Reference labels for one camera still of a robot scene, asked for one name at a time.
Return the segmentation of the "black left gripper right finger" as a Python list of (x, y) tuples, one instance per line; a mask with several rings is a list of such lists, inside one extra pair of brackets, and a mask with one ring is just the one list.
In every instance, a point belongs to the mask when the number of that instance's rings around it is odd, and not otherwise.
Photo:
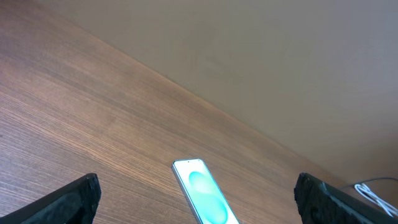
[(397, 224), (397, 219), (304, 172), (294, 199), (303, 224)]

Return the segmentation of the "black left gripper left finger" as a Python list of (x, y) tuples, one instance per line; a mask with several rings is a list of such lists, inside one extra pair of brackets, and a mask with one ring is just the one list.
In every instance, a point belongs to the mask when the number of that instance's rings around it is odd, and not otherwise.
[(92, 224), (100, 198), (98, 176), (89, 173), (1, 217), (1, 223)]

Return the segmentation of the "Galaxy S25 smartphone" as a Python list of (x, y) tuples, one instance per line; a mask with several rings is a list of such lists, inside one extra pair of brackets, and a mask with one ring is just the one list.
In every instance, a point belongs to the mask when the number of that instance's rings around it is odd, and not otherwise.
[(203, 160), (176, 160), (172, 170), (198, 223), (239, 224)]

